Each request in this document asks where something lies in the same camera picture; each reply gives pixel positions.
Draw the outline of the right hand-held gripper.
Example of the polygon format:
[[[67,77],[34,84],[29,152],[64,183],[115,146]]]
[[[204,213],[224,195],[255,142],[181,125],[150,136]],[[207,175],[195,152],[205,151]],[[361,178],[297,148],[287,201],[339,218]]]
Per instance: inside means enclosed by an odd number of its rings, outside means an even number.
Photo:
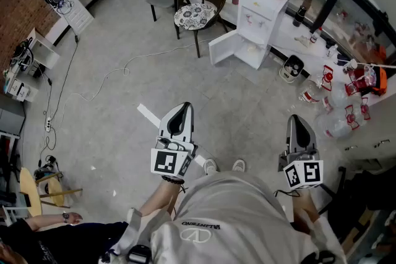
[[[279,155],[278,172],[284,173],[290,189],[309,189],[323,183],[324,162],[316,150],[295,153],[296,138],[299,147],[305,150],[316,148],[312,127],[301,116],[293,114],[286,130],[288,153],[284,151]]]

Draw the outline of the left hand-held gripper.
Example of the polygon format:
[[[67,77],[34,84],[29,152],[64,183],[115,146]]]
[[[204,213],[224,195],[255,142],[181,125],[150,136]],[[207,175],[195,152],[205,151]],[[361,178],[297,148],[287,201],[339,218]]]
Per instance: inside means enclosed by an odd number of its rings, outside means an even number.
[[[194,143],[184,142],[192,140],[193,131],[192,104],[181,103],[171,109],[160,121],[160,136],[150,152],[150,171],[161,176],[185,178],[198,149]]]

